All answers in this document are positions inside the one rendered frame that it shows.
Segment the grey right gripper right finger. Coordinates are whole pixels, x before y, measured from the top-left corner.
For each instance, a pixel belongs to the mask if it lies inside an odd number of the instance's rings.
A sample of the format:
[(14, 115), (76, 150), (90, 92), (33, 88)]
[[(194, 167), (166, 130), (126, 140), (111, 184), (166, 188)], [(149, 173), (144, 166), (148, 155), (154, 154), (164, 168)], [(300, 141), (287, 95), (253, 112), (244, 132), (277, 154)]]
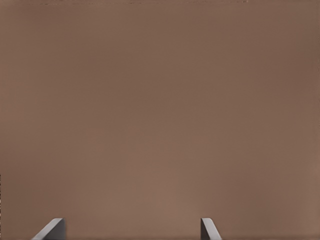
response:
[(209, 217), (200, 219), (201, 240), (223, 240), (213, 220)]

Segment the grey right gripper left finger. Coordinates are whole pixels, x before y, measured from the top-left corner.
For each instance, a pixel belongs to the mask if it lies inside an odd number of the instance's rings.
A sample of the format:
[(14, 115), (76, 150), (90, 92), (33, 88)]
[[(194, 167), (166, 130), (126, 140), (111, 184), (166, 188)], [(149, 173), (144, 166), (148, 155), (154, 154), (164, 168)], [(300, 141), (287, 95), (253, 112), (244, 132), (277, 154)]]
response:
[(52, 219), (31, 240), (66, 240), (66, 220)]

